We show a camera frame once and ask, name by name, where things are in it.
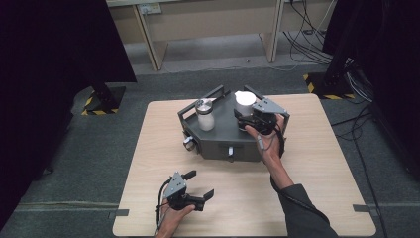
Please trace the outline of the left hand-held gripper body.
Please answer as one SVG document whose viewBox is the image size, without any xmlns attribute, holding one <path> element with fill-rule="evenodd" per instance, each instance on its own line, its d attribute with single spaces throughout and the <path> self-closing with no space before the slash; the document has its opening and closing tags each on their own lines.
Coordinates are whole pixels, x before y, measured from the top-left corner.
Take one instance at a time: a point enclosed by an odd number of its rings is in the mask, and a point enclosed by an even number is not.
<svg viewBox="0 0 420 238">
<path fill-rule="evenodd" d="M 187 180 L 181 177 L 179 172 L 175 172 L 169 179 L 167 188 L 163 193 L 163 198 L 174 210 L 181 210 L 188 205 L 194 205 L 196 211 L 202 211 L 205 201 L 203 197 L 191 196 L 187 190 Z"/>
</svg>

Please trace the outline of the person's left hand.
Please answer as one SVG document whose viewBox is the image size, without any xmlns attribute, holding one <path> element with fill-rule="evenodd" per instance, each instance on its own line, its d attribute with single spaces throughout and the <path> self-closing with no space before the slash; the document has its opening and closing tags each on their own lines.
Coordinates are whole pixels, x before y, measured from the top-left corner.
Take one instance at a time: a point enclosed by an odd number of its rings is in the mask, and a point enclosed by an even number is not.
<svg viewBox="0 0 420 238">
<path fill-rule="evenodd" d="M 194 205 L 188 205 L 181 210 L 174 210 L 168 204 L 163 205 L 160 208 L 161 224 L 157 232 L 168 231 L 174 234 L 182 219 L 194 209 Z"/>
</svg>

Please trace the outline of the white wall socket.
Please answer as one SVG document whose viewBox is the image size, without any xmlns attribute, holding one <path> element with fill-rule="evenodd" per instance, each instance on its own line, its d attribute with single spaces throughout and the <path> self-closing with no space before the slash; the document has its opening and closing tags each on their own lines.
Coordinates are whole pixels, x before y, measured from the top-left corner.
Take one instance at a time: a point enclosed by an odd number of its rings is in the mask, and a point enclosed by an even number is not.
<svg viewBox="0 0 420 238">
<path fill-rule="evenodd" d="M 138 9 L 143 15 L 161 14 L 162 10 L 159 3 L 139 4 Z"/>
</svg>

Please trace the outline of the white plastic cup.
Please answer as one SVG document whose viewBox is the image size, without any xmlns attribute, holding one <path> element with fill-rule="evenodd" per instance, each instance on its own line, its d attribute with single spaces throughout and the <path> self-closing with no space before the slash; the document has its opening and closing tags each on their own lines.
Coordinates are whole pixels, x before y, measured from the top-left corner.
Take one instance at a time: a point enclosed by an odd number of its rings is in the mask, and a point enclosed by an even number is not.
<svg viewBox="0 0 420 238">
<path fill-rule="evenodd" d="M 237 91 L 235 95 L 235 109 L 244 116 L 251 116 L 253 113 L 253 105 L 256 103 L 256 96 L 250 91 Z"/>
</svg>

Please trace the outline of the dark grey corner rack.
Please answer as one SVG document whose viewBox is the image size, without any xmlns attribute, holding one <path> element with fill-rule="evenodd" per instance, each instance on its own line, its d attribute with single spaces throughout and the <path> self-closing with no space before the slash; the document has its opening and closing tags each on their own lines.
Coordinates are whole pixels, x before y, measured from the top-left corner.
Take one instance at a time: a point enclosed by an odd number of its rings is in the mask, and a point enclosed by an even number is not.
<svg viewBox="0 0 420 238">
<path fill-rule="evenodd" d="M 267 98 L 245 86 L 243 90 L 252 92 L 259 102 Z M 258 162 L 261 159 L 256 140 L 244 129 L 238 126 L 234 116 L 235 95 L 226 91 L 222 85 L 213 89 L 201 98 L 209 98 L 213 103 L 215 127 L 210 131 L 199 128 L 198 116 L 195 111 L 195 100 L 186 108 L 178 112 L 183 128 L 184 147 L 189 151 L 196 151 L 205 159 L 223 161 Z"/>
</svg>

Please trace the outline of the silver lid seasoning jar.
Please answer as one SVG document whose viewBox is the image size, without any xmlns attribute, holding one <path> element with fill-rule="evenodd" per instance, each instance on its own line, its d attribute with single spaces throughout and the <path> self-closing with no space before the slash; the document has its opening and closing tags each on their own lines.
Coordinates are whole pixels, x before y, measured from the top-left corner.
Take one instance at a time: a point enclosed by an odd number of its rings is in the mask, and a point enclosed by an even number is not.
<svg viewBox="0 0 420 238">
<path fill-rule="evenodd" d="M 201 98 L 195 102 L 195 111 L 198 116 L 199 128 L 210 131 L 215 127 L 215 119 L 212 114 L 213 103 L 209 98 Z"/>
</svg>

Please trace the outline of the black curtain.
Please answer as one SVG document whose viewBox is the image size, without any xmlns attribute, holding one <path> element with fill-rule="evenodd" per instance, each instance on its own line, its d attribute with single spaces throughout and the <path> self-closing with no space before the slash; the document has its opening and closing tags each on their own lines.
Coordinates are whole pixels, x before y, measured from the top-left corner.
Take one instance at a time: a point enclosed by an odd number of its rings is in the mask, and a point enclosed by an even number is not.
<svg viewBox="0 0 420 238">
<path fill-rule="evenodd" d="M 135 79 L 106 0 L 0 0 L 0 230 L 52 160 L 75 95 Z"/>
<path fill-rule="evenodd" d="M 404 167 L 420 181 L 420 0 L 337 0 L 324 51 L 333 54 L 354 14 L 346 46 L 372 85 L 372 112 Z"/>
</svg>

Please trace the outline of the black stand base striped tape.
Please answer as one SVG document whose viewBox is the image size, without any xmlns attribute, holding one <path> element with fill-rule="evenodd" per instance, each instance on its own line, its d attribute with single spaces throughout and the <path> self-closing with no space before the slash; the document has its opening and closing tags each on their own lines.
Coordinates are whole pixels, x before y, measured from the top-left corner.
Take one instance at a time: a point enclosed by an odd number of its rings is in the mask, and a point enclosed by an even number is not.
<svg viewBox="0 0 420 238">
<path fill-rule="evenodd" d="M 125 86 L 111 87 L 107 95 L 93 91 L 84 105 L 82 115 L 116 114 L 125 91 Z"/>
<path fill-rule="evenodd" d="M 328 78 L 325 72 L 309 72 L 303 75 L 308 91 L 319 99 L 353 99 L 352 88 L 342 77 Z"/>
</svg>

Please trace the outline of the light wooden desk frame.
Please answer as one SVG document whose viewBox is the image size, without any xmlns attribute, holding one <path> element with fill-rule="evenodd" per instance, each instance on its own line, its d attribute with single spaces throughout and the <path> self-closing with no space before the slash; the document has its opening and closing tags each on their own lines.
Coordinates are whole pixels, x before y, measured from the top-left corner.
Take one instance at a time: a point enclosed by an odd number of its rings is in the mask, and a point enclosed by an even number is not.
<svg viewBox="0 0 420 238">
<path fill-rule="evenodd" d="M 106 0 L 126 44 L 144 43 L 160 70 L 171 41 L 258 34 L 275 61 L 283 0 Z M 139 4 L 159 3 L 162 13 L 143 15 Z"/>
</svg>

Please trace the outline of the person's right hand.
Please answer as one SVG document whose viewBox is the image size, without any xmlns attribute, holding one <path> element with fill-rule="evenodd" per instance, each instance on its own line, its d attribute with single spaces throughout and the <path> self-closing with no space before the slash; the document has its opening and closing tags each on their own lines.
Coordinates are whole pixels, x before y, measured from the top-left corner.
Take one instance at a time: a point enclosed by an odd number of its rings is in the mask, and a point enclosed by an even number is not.
<svg viewBox="0 0 420 238">
<path fill-rule="evenodd" d="M 280 151 L 284 149 L 283 139 L 279 139 L 279 134 L 284 124 L 284 117 L 276 115 L 276 127 L 269 135 L 263 135 L 252 126 L 247 125 L 246 131 L 256 140 L 256 145 L 262 161 L 268 166 L 272 163 L 279 163 L 281 158 Z"/>
</svg>

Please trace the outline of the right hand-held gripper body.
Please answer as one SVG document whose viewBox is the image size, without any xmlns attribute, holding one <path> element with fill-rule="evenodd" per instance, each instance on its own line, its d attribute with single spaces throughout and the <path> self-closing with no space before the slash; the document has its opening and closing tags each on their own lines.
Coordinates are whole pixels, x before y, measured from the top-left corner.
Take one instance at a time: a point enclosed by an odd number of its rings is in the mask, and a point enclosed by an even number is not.
<svg viewBox="0 0 420 238">
<path fill-rule="evenodd" d="M 284 133 L 287 126 L 287 111 L 269 98 L 264 98 L 253 105 L 253 113 L 247 116 L 245 120 L 238 121 L 240 129 L 246 125 L 252 126 L 263 135 L 269 135 L 276 127 L 276 115 L 284 117 L 284 127 L 281 133 Z"/>
</svg>

